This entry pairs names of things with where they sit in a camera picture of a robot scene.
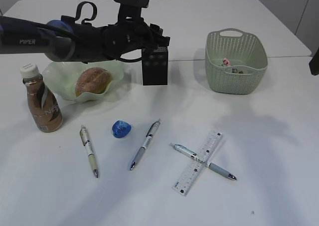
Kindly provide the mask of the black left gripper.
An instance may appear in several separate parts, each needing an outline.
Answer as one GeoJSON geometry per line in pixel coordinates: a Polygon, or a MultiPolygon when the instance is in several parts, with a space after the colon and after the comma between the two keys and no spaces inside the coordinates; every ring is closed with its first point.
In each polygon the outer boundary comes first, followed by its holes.
{"type": "Polygon", "coordinates": [[[109,24],[103,31],[102,53],[109,59],[129,61],[121,58],[125,53],[138,49],[156,50],[167,47],[170,37],[162,34],[156,24],[147,24],[141,16],[141,7],[121,7],[117,22],[109,24]]]}

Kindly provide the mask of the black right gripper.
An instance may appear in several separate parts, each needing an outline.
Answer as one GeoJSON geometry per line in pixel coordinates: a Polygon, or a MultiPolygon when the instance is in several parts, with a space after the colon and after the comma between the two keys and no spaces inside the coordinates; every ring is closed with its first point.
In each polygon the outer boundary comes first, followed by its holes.
{"type": "Polygon", "coordinates": [[[319,49],[316,51],[313,58],[310,60],[309,68],[312,75],[319,75],[319,49]]]}

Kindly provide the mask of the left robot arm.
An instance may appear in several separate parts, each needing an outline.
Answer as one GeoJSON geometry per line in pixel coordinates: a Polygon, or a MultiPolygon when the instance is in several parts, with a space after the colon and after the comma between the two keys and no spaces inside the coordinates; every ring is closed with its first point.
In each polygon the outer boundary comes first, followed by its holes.
{"type": "Polygon", "coordinates": [[[156,50],[169,45],[156,24],[147,25],[140,7],[120,6],[115,24],[94,27],[97,7],[82,19],[83,5],[78,4],[74,17],[63,15],[47,24],[2,16],[0,18],[0,52],[2,54],[43,53],[55,62],[100,62],[118,60],[130,62],[122,55],[137,49],[156,50]]]}

